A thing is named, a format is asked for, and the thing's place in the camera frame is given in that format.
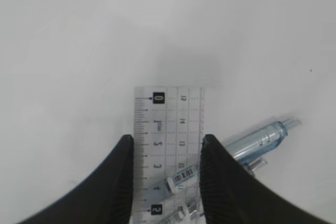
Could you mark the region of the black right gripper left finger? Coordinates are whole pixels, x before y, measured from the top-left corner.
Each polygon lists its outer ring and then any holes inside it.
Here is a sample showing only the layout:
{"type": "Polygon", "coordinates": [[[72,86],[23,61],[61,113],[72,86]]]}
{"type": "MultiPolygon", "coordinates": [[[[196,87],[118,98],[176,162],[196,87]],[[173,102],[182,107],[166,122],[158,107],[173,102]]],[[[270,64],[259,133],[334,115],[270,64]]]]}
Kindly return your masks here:
{"type": "Polygon", "coordinates": [[[77,187],[23,223],[129,223],[133,203],[134,139],[123,135],[77,187]]]}

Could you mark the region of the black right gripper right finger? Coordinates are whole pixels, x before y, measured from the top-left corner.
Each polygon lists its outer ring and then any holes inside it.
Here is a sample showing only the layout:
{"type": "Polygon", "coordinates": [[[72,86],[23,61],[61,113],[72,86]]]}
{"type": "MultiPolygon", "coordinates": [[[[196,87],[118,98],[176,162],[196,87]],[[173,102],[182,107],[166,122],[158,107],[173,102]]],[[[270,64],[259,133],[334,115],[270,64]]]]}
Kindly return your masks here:
{"type": "Polygon", "coordinates": [[[203,138],[200,193],[206,223],[324,223],[268,189],[212,134],[203,138]]]}

